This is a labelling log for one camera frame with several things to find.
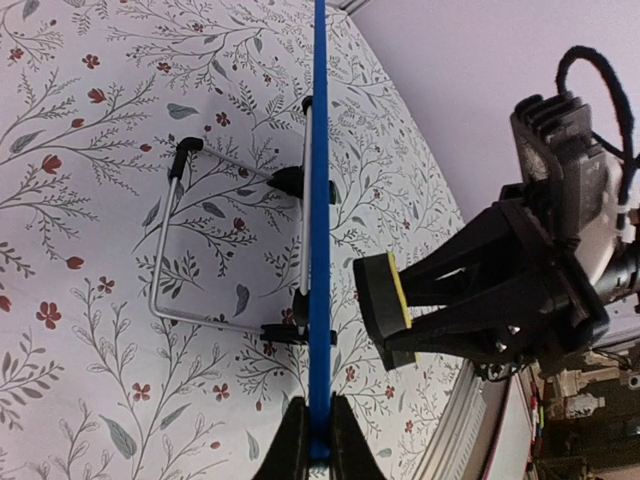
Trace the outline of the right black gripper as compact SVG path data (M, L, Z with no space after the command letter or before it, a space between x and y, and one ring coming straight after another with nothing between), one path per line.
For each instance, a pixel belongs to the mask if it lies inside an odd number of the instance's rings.
M523 184L504 186L497 204L399 273L407 306L446 308L417 318L384 346L477 363L536 361L544 375L561 372L609 327L576 246L543 228Z

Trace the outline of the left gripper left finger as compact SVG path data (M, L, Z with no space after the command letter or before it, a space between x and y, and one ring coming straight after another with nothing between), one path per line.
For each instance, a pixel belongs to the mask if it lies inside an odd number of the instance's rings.
M309 468L309 408L303 397L294 397L254 480L307 480Z

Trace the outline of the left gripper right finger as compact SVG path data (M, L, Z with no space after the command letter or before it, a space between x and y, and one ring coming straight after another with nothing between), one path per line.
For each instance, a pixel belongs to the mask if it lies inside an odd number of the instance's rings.
M334 394L330 416L330 478L385 480L346 397Z

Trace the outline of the small blue-framed whiteboard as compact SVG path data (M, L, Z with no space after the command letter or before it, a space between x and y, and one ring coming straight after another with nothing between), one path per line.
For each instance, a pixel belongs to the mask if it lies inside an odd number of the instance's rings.
M329 246L329 115L326 3L314 3L312 155L310 188L310 329L309 413L310 460L313 466L330 459L331 322Z

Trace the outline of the yellow black eraser sponge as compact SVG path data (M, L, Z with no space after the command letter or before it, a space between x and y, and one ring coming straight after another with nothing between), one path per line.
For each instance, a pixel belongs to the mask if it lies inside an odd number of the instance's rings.
M414 352L390 350L387 337L411 328L411 318L395 257L383 253L353 262L360 313L366 332L389 372L417 361Z

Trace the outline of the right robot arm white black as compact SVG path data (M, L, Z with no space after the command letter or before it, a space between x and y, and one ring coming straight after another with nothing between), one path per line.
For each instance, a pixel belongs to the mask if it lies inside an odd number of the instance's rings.
M554 242L522 201L503 199L406 269L383 253L357 261L354 273L386 370L443 353L485 378L531 363L551 375L604 336L608 304L638 291L639 247L615 254L590 281L572 248Z

